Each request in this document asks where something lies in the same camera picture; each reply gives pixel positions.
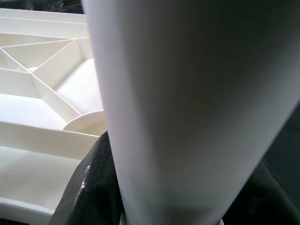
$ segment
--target black garbage bag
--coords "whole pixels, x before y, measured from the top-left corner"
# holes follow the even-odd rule
[[[105,132],[76,168],[49,225],[119,225],[122,210]]]
[[[83,14],[80,0],[0,0],[0,8]]]

